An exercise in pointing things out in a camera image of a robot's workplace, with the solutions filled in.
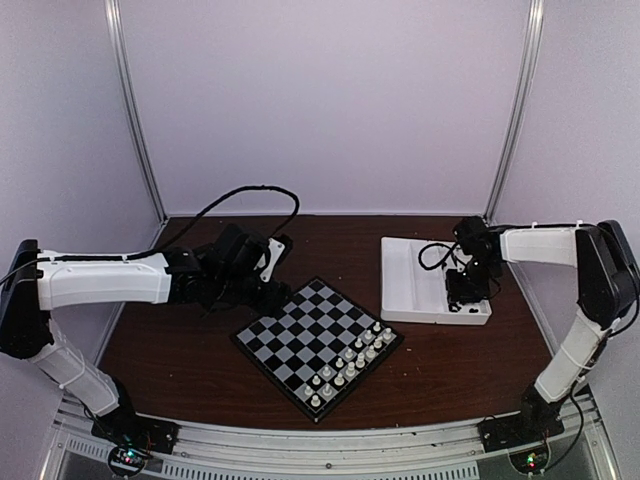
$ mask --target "white wall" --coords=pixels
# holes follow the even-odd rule
[[[546,2],[538,68],[497,220],[618,219],[640,257],[640,3]],[[576,309],[575,273],[528,266],[556,341]],[[592,386],[625,479],[638,478],[640,324],[612,340]]]
[[[156,229],[127,129],[104,2],[0,3],[0,271],[24,238],[128,251]],[[112,306],[56,311],[93,357]],[[2,478],[35,478],[58,390],[0,355]]]
[[[170,214],[247,183],[319,213],[470,213],[488,199],[527,0],[138,0],[122,21]],[[251,194],[218,212],[288,210]]]

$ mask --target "dark wooden surface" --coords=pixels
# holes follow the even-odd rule
[[[206,218],[182,245],[214,241],[231,218]],[[279,218],[236,219],[268,234]],[[320,276],[380,312],[380,239],[446,240],[456,218],[302,216],[287,229],[295,247],[276,277],[294,288]],[[169,222],[163,238],[186,223]],[[102,368],[128,387],[140,412],[256,428],[415,426],[513,411],[549,354],[507,272],[485,326],[395,323],[404,343],[318,426],[232,344],[256,315],[241,307],[201,318],[195,305],[129,304]]]

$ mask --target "white robotic arm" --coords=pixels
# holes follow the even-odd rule
[[[508,263],[537,262],[578,268],[576,230],[578,227],[531,228],[506,230],[500,235],[500,252]],[[585,370],[608,328],[590,320],[578,307],[576,318],[551,363],[538,376],[535,388],[545,402],[564,400],[574,382]]]
[[[13,262],[15,274],[2,289],[0,352],[33,363],[77,397],[98,434],[138,447],[156,434],[161,440],[155,449],[170,452],[167,437],[175,438],[177,427],[137,416],[124,386],[88,362],[49,312],[86,303],[196,302],[207,312],[245,304],[270,314],[290,294],[271,278],[290,247],[287,237],[266,239],[236,225],[215,243],[149,254],[61,254],[25,240]]]
[[[537,440],[553,432],[560,406],[592,368],[619,319],[638,299],[640,277],[622,228],[616,221],[598,225],[488,227],[479,217],[454,229],[457,244],[473,258],[465,272],[447,272],[450,302],[479,300],[501,264],[538,262],[577,269],[579,298],[575,320],[558,352],[525,391],[522,411],[480,424],[488,451]]]

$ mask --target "black and white chessboard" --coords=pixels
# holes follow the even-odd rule
[[[234,342],[308,417],[319,422],[402,342],[402,336],[319,278],[276,317]]]

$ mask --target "white plastic tray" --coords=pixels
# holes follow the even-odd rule
[[[426,240],[384,237],[382,239],[382,311],[383,320],[452,325],[484,325],[491,315],[487,300],[463,305],[458,312],[449,310],[445,287],[445,271],[456,267],[451,257],[444,269],[424,270],[418,263],[418,253]],[[438,242],[450,246],[450,242]],[[423,261],[432,265],[446,249],[434,247],[425,251]],[[456,253],[466,262],[469,257]]]

